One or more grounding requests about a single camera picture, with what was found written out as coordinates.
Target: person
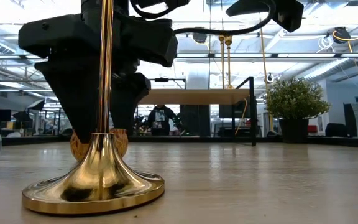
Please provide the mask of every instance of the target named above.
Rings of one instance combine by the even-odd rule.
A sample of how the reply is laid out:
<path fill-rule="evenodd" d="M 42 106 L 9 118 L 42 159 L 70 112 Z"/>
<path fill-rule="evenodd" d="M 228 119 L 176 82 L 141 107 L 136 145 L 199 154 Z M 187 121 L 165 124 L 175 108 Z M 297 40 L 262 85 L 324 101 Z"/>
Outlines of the person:
<path fill-rule="evenodd" d="M 169 136 L 169 119 L 174 120 L 175 113 L 165 105 L 157 105 L 150 112 L 147 120 L 153 136 Z"/>

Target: gold sphere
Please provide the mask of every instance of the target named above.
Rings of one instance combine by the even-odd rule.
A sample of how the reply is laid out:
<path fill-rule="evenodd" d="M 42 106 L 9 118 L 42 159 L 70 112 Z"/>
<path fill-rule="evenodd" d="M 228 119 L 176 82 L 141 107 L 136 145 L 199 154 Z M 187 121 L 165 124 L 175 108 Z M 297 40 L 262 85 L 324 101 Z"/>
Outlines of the gold sphere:
<path fill-rule="evenodd" d="M 112 128 L 110 129 L 110 133 L 114 134 L 114 145 L 118 150 L 118 154 L 121 158 L 124 157 L 128 148 L 127 131 L 125 129 Z M 82 161 L 84 159 L 89 147 L 89 144 L 81 143 L 76 133 L 73 133 L 70 139 L 70 150 L 77 161 Z"/>

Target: table surface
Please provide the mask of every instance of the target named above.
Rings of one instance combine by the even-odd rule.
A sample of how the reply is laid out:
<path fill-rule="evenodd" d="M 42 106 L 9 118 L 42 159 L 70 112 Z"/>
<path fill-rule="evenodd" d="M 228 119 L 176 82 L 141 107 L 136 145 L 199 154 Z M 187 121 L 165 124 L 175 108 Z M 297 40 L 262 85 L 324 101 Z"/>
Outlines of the table surface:
<path fill-rule="evenodd" d="M 162 105 L 232 105 L 249 96 L 248 89 L 238 90 L 181 90 L 161 89 L 150 90 L 139 104 Z"/>
<path fill-rule="evenodd" d="M 124 160 L 164 177 L 165 195 L 122 213 L 51 217 L 22 208 L 21 190 L 68 172 L 69 143 L 4 147 L 0 223 L 358 223 L 355 147 L 130 143 Z"/>

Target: black planter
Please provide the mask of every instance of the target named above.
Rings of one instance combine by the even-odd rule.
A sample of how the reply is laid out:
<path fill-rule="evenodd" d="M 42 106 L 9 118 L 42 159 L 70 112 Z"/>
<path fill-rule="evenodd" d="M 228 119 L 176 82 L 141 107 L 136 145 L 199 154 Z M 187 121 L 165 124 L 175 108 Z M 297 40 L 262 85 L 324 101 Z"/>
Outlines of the black planter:
<path fill-rule="evenodd" d="M 308 119 L 281 119 L 283 142 L 306 143 L 308 139 Z"/>

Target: potted plant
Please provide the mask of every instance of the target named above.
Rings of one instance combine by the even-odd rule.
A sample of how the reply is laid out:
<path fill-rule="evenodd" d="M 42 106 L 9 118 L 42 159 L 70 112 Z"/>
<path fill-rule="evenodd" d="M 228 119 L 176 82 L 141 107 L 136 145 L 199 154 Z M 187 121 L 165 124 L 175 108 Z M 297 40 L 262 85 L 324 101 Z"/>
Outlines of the potted plant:
<path fill-rule="evenodd" d="M 323 88 L 319 84 L 303 79 L 277 80 L 273 84 L 266 110 L 279 119 L 283 142 L 306 142 L 309 119 L 329 110 L 329 103 L 322 97 Z"/>

